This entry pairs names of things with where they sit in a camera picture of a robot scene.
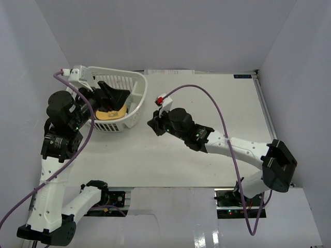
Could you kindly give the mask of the yellow panda plate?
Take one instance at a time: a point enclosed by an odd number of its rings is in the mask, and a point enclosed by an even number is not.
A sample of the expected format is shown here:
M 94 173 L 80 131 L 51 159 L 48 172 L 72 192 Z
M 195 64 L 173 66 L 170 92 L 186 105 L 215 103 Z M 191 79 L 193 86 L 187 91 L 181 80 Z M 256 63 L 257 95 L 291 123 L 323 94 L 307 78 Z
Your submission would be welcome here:
M 96 119 L 101 121 L 111 121 L 111 120 L 121 119 L 125 117 L 126 114 L 127 114 L 127 107 L 124 104 L 119 111 L 110 111 L 110 112 L 97 111 L 95 113 L 95 117 Z

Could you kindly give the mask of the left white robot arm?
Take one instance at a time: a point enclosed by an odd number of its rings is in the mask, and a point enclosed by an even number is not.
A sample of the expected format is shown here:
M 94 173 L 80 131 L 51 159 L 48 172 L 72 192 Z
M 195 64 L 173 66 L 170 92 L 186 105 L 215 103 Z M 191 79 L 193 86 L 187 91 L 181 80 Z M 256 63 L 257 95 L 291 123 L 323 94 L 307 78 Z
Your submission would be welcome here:
M 46 245 L 67 246 L 73 239 L 79 220 L 92 207 L 109 201 L 108 184 L 92 180 L 66 206 L 63 199 L 74 158 L 83 139 L 80 129 L 97 111 L 119 111 L 130 96 L 129 90 L 114 89 L 99 81 L 98 87 L 81 87 L 73 97 L 61 90 L 48 99 L 48 119 L 44 125 L 41 149 L 40 185 L 32 213 L 17 237 Z

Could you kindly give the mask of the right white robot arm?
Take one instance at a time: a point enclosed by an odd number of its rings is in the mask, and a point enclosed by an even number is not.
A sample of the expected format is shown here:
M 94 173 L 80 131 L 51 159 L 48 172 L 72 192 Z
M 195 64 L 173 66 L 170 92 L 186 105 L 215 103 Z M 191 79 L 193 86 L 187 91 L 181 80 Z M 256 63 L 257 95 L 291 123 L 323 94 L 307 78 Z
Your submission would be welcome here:
M 245 206 L 268 190 L 286 193 L 292 182 L 297 161 L 286 144 L 274 139 L 271 143 L 255 143 L 239 138 L 226 138 L 211 127 L 197 124 L 183 108 L 169 112 L 154 111 L 148 126 L 158 136 L 168 133 L 182 140 L 194 151 L 234 157 L 258 169 L 236 183 L 231 200 Z

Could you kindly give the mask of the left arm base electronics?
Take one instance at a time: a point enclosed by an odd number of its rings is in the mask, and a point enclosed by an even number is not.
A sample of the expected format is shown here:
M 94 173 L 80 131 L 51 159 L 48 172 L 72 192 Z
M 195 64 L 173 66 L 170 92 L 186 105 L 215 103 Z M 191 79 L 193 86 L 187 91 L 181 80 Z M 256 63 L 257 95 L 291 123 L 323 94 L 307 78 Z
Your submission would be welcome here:
M 85 216 L 92 217 L 125 217 L 128 213 L 129 199 L 125 191 L 110 191 L 108 202 L 104 207 L 94 205 Z

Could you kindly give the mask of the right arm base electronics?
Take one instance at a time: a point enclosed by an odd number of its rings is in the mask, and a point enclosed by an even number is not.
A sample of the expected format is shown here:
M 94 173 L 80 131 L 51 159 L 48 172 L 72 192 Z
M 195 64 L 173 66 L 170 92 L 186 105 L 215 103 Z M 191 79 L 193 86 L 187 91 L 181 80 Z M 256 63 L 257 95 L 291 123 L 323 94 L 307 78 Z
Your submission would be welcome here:
M 232 188 L 215 189 L 214 200 L 216 202 L 217 218 L 221 219 L 244 219 L 244 209 L 241 198 L 233 196 Z M 262 200 L 262 194 L 252 199 L 246 199 L 246 210 L 249 219 L 258 216 L 258 210 Z

